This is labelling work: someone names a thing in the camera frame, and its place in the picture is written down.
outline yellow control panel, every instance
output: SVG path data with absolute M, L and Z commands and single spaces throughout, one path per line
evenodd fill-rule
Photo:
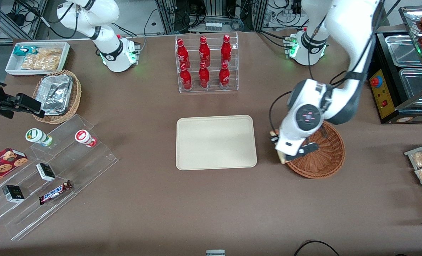
M 386 118 L 394 112 L 394 104 L 381 69 L 369 79 L 369 83 L 374 94 L 378 112 L 382 118 Z

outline red switch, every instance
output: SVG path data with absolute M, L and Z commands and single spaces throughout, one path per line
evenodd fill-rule
M 380 80 L 378 78 L 372 78 L 372 80 L 370 80 L 370 85 L 375 87 L 379 82 Z

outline brown table surface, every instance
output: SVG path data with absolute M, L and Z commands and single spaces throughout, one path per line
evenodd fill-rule
M 422 125 L 380 125 L 368 86 L 356 117 L 337 126 L 346 144 L 342 169 L 309 180 L 278 163 L 268 138 L 268 108 L 309 77 L 283 50 L 255 33 L 239 33 L 240 90 L 179 94 L 174 36 L 149 38 L 140 63 L 112 73 L 91 41 L 69 41 L 67 69 L 81 81 L 78 113 L 120 159 L 21 241 L 0 227 L 0 255 L 292 255 L 318 239 L 341 255 L 422 255 L 422 188 L 403 155 L 422 146 Z M 334 41 L 312 67 L 328 82 L 346 69 Z M 39 77 L 7 76 L 9 94 L 31 95 Z M 274 108 L 279 124 L 286 99 Z M 250 115 L 258 163 L 248 169 L 180 171 L 175 125 L 184 117 Z M 56 125 L 31 115 L 0 117 L 0 151 L 26 149 L 32 127 Z M 308 245 L 301 255 L 333 255 Z

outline foil container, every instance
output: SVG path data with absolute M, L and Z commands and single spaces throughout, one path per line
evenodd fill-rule
M 45 115 L 64 115 L 67 112 L 74 80 L 71 76 L 46 76 L 40 82 L 36 100 Z

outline red cookie box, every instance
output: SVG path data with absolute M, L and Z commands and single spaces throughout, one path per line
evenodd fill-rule
M 15 170 L 17 167 L 22 166 L 28 162 L 25 154 L 15 149 L 4 149 L 0 152 L 0 180 Z

